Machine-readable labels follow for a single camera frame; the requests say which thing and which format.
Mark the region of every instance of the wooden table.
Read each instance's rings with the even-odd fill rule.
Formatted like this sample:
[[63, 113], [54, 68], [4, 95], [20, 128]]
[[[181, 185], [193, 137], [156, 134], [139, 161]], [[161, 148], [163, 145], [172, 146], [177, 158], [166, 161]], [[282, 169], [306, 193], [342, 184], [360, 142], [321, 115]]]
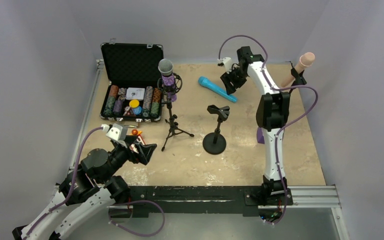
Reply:
[[[279, 84], [290, 72], [287, 64], [267, 66], [274, 81]], [[174, 72], [183, 79], [182, 90], [173, 103], [173, 114], [179, 128], [195, 134], [190, 137], [180, 134], [170, 138], [164, 152], [169, 125], [169, 111], [164, 107], [160, 122], [142, 123], [139, 130], [147, 144], [158, 144], [157, 150], [147, 166], [127, 162], [116, 175], [133, 185], [158, 186], [243, 186], [260, 185], [265, 169], [265, 146], [257, 143], [256, 110], [260, 93], [251, 79], [235, 92], [237, 103], [217, 95], [198, 84], [205, 76], [224, 89], [220, 76], [224, 68], [216, 64], [179, 64]], [[95, 93], [88, 131], [101, 124], [112, 122], [99, 117], [109, 85], [105, 70]], [[230, 116], [221, 124], [221, 134], [227, 141], [226, 150], [219, 155], [204, 151], [203, 138], [217, 126], [217, 118], [207, 112], [208, 105], [229, 106]], [[304, 113], [300, 93], [294, 91], [290, 99], [289, 121]], [[103, 132], [91, 135], [82, 152], [82, 158], [95, 148], [113, 149]], [[283, 140], [283, 162], [288, 185], [325, 185], [319, 158], [310, 132], [307, 118], [303, 118], [285, 131]]]

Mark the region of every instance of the poker chip case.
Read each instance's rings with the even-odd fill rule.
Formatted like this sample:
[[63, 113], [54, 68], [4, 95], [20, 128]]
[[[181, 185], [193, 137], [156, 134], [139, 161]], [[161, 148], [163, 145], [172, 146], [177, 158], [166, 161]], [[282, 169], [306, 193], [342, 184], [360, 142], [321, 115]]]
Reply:
[[[99, 116], [109, 121], [135, 121], [135, 122], [158, 122], [161, 119], [163, 106], [161, 104], [163, 95], [159, 98], [159, 109], [153, 116], [123, 115], [129, 100], [122, 102], [121, 114], [109, 114], [106, 109], [110, 90], [113, 85], [118, 88], [146, 88], [148, 86], [157, 88], [161, 73], [158, 63], [164, 58], [163, 46], [158, 44], [134, 44], [105, 42], [101, 46], [102, 57], [105, 64], [109, 85]], [[139, 101], [139, 106], [144, 106], [144, 101]]]

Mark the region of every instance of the case lid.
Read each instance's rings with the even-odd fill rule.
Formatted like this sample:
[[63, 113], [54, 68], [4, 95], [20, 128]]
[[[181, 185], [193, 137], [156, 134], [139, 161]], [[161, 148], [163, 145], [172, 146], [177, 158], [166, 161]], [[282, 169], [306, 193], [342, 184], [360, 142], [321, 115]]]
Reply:
[[158, 63], [164, 58], [158, 44], [103, 43], [103, 61], [108, 79], [115, 85], [156, 86], [161, 78]]

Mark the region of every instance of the beige microphone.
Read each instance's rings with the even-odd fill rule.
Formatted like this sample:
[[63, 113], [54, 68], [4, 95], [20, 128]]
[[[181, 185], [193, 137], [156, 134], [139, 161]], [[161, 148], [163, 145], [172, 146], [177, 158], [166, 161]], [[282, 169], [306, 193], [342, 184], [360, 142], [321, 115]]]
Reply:
[[[301, 57], [299, 57], [299, 62], [295, 65], [295, 70], [298, 72], [298, 74], [302, 73], [304, 69], [310, 67], [314, 60], [316, 59], [316, 56], [314, 56], [314, 53], [312, 52], [306, 52]], [[295, 80], [295, 77], [292, 75], [289, 75], [285, 80], [283, 80], [281, 86], [282, 88], [288, 86], [290, 83], [292, 83]]]

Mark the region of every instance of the round black base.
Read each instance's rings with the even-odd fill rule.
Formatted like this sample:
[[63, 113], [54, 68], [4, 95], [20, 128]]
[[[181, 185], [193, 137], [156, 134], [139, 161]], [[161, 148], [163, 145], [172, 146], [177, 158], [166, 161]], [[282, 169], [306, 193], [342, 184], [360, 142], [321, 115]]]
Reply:
[[202, 145], [204, 150], [213, 155], [221, 154], [226, 149], [226, 139], [223, 135], [218, 135], [217, 142], [214, 144], [214, 135], [215, 133], [208, 133], [204, 140], [202, 141]]

